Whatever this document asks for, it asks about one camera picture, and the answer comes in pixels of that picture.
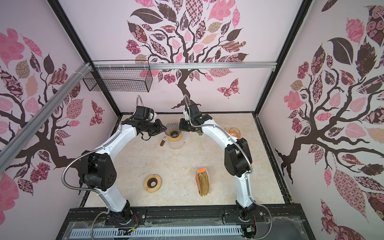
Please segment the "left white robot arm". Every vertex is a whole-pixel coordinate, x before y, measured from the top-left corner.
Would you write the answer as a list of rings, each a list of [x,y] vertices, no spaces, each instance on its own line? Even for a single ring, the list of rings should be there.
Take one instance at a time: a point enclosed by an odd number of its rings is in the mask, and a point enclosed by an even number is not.
[[[82,182],[99,194],[111,212],[124,217],[131,215],[130,203],[120,193],[114,159],[138,135],[149,138],[159,135],[166,127],[157,119],[153,109],[138,106],[132,116],[121,121],[116,132],[98,150],[81,158]]]

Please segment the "wooden dripper ring holder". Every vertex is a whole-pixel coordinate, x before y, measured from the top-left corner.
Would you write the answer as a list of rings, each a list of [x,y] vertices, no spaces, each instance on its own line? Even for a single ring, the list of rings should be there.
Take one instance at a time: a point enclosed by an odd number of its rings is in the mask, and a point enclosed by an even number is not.
[[[178,142],[182,139],[183,135],[182,135],[182,132],[180,131],[171,131],[169,133],[167,133],[167,138],[169,141],[171,142]]]

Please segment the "grey glass dripper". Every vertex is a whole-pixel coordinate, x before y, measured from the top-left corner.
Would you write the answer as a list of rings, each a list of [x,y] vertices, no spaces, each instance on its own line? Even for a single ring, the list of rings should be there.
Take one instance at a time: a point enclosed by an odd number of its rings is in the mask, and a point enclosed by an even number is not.
[[[174,131],[174,130],[176,130],[176,131],[180,131],[181,132],[181,130],[179,129],[179,123],[176,123],[176,122],[172,122],[172,123],[168,123],[167,125],[166,125],[166,130],[165,130],[165,134],[167,135],[167,133],[169,133],[169,132],[171,132],[171,131]]]

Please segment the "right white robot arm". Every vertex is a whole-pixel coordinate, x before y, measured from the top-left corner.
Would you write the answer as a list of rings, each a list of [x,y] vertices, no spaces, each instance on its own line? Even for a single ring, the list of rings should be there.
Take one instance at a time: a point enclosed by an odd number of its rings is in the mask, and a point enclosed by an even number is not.
[[[224,165],[235,178],[236,205],[241,218],[249,218],[257,209],[253,200],[250,175],[253,173],[252,157],[247,140],[236,138],[221,128],[208,114],[202,114],[196,104],[186,104],[185,117],[180,120],[184,132],[202,132],[212,138],[224,150]]]

